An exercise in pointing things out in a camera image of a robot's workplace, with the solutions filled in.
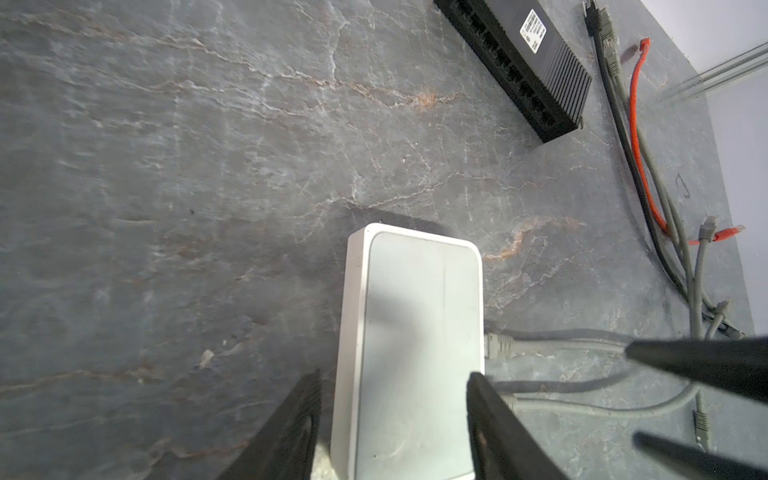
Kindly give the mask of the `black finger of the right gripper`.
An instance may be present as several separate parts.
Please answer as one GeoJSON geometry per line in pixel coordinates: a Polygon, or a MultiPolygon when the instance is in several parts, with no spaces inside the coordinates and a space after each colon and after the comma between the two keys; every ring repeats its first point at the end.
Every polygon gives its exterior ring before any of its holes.
{"type": "Polygon", "coordinates": [[[636,432],[632,439],[645,455],[688,479],[767,479],[765,469],[649,433],[636,432]]]}
{"type": "Polygon", "coordinates": [[[740,397],[767,402],[767,339],[640,340],[626,356],[666,373],[740,397]]]}

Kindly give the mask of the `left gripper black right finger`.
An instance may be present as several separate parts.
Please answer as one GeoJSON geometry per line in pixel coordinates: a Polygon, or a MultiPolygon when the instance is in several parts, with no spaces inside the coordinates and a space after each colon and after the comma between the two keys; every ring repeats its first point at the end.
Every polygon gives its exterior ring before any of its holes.
{"type": "Polygon", "coordinates": [[[564,479],[487,378],[470,374],[467,423],[477,479],[564,479]]]}

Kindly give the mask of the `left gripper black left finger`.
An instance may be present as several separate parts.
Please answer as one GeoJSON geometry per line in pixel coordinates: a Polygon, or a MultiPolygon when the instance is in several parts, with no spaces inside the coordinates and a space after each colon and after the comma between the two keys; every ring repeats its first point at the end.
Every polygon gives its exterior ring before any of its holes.
{"type": "Polygon", "coordinates": [[[319,371],[300,378],[221,479],[311,477],[322,406],[319,371]]]}

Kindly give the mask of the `white network switch box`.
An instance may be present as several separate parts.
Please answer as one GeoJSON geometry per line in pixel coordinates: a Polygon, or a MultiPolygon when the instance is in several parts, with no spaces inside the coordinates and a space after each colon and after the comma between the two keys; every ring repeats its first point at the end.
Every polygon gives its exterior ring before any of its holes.
{"type": "Polygon", "coordinates": [[[331,464],[341,479],[471,479],[466,384],[485,366],[482,260],[372,223],[347,243],[331,464]]]}

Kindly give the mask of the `black network switch box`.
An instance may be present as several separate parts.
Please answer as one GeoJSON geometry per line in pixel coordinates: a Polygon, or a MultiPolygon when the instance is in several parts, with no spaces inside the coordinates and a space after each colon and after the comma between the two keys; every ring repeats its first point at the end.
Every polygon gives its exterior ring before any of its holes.
{"type": "Polygon", "coordinates": [[[592,78],[539,2],[445,0],[435,5],[541,141],[582,125],[592,78]]]}

